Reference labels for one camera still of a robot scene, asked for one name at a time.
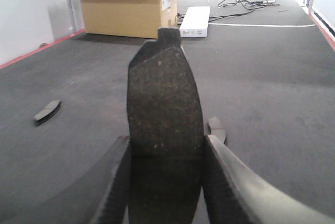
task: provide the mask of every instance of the black rubber part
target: black rubber part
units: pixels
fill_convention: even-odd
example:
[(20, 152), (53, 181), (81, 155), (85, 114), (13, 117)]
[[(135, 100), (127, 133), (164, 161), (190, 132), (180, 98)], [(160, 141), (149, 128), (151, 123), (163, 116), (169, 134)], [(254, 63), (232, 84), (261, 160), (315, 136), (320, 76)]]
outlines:
[(213, 135), (205, 143), (203, 188), (213, 224), (335, 224), (260, 178)]
[(62, 102), (60, 100), (54, 100), (48, 103), (42, 111), (34, 116), (34, 125), (39, 126), (40, 124), (52, 118), (58, 112), (61, 104)]
[(129, 137), (119, 137), (64, 191), (1, 224), (122, 224), (129, 195), (130, 151)]
[(221, 121), (217, 117), (210, 118), (208, 120), (208, 126), (211, 135), (215, 135), (221, 140), (224, 144), (226, 144), (226, 131), (221, 123)]
[(202, 176), (204, 126), (178, 29), (159, 29), (128, 69), (129, 222), (189, 224)]

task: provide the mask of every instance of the white line on floor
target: white line on floor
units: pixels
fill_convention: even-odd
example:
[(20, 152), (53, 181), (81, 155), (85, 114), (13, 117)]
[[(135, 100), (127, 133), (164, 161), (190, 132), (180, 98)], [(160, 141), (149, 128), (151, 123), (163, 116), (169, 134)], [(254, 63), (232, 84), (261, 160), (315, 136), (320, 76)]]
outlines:
[(315, 26), (315, 24), (309, 24), (309, 25), (257, 25), (257, 24), (216, 24), (216, 23), (208, 23), (208, 24), (221, 25), (221, 26), (237, 26), (237, 27), (273, 27), (273, 28), (305, 28)]

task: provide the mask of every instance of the open cardboard box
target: open cardboard box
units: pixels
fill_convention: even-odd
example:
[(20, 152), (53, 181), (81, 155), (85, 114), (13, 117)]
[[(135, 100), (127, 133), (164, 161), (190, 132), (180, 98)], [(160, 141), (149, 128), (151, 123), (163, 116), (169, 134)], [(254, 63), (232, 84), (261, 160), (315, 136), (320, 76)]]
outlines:
[(87, 33), (157, 38), (177, 26), (176, 0), (81, 0)]

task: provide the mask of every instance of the black cable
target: black cable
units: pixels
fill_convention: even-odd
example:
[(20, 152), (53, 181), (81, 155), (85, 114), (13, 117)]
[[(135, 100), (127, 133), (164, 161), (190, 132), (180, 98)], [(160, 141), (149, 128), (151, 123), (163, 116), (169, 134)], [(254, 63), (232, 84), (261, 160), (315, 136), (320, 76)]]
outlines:
[(235, 5), (237, 5), (237, 4), (240, 3), (243, 6), (243, 8), (245, 8), (246, 10), (248, 10), (248, 12), (238, 13), (238, 14), (232, 14), (232, 15), (227, 15), (227, 16), (214, 16), (214, 17), (210, 17), (209, 18), (209, 22), (220, 20), (220, 19), (226, 18), (226, 17), (244, 16), (244, 15), (247, 15), (247, 14), (249, 14), (251, 12), (254, 12), (256, 9), (260, 9), (260, 8), (265, 8), (265, 7), (269, 7), (269, 6), (280, 6), (280, 4), (269, 3), (268, 0), (265, 0), (266, 3), (264, 3), (264, 1), (250, 2), (248, 0), (235, 0), (234, 3), (225, 3), (225, 1), (226, 0), (221, 1), (218, 4), (218, 7), (235, 6)]

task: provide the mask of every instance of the red floor trim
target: red floor trim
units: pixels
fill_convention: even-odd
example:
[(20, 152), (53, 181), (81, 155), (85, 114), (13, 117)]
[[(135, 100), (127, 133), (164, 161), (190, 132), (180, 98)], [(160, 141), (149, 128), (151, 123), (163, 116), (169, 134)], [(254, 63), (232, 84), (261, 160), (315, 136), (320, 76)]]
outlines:
[(34, 50), (34, 51), (29, 52), (29, 53), (27, 53), (27, 54), (24, 54), (24, 55), (22, 55), (22, 56), (20, 56), (20, 57), (17, 57), (17, 58), (15, 58), (15, 59), (13, 59), (13, 60), (7, 62), (7, 63), (4, 63), (4, 64), (0, 65), (0, 69), (2, 69), (2, 68), (4, 68), (4, 67), (7, 67), (7, 66), (9, 66), (9, 65), (11, 65), (11, 64), (13, 64), (13, 63), (16, 63), (16, 62), (18, 62), (18, 61), (20, 61), (20, 60), (22, 60), (22, 59), (24, 59), (24, 58), (27, 58), (27, 57), (29, 57), (30, 55), (33, 55), (33, 54), (35, 54), (35, 53), (37, 53), (37, 52), (40, 52), (40, 51), (42, 51), (42, 50), (45, 50), (45, 49), (47, 49), (47, 48), (49, 48), (49, 47), (51, 47), (51, 46), (54, 46), (55, 44), (57, 44), (57, 43), (59, 43), (59, 42), (62, 42), (62, 41), (65, 41), (65, 40), (67, 40), (67, 39), (69, 39), (69, 38), (71, 38), (71, 37), (74, 37), (75, 35), (78, 35), (78, 34), (80, 34), (81, 32), (84, 32), (85, 30), (86, 30), (86, 29), (79, 30), (79, 31), (77, 31), (77, 32), (75, 32), (75, 33), (72, 33), (72, 34), (68, 35), (67, 37), (63, 37), (63, 38), (57, 40), (56, 42), (47, 44), (47, 45), (45, 45), (45, 46), (43, 46), (43, 47), (41, 47), (41, 48), (39, 48), (39, 49), (37, 49), (37, 50)]
[(321, 22), (313, 14), (309, 14), (309, 17), (319, 27), (321, 33), (323, 34), (323, 36), (325, 37), (325, 39), (328, 41), (328, 43), (330, 44), (330, 46), (333, 48), (333, 51), (335, 51), (335, 41), (334, 41), (334, 39), (330, 35), (328, 35), (328, 33), (325, 31), (325, 29), (321, 25)]

